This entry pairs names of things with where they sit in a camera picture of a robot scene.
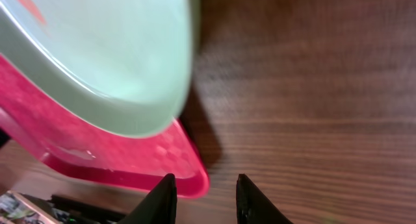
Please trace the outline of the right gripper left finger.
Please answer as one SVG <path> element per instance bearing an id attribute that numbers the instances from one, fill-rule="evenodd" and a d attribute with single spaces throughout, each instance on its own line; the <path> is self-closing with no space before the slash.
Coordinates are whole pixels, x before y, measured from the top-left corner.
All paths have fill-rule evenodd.
<path id="1" fill-rule="evenodd" d="M 118 224 L 175 224 L 176 211 L 176 178 L 169 173 Z"/>

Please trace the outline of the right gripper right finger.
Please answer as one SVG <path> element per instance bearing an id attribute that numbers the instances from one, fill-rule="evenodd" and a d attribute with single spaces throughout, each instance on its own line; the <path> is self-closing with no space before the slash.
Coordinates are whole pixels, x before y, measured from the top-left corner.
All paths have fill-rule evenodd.
<path id="1" fill-rule="evenodd" d="M 293 224 L 245 174 L 236 184 L 238 224 Z"/>

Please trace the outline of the light blue plate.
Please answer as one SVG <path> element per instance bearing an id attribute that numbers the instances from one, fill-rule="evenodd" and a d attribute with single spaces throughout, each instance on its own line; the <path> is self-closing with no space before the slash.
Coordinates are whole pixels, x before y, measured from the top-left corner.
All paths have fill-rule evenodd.
<path id="1" fill-rule="evenodd" d="M 87 123 L 146 138 L 187 99 L 200 0 L 1 0 L 1 54 Z"/>

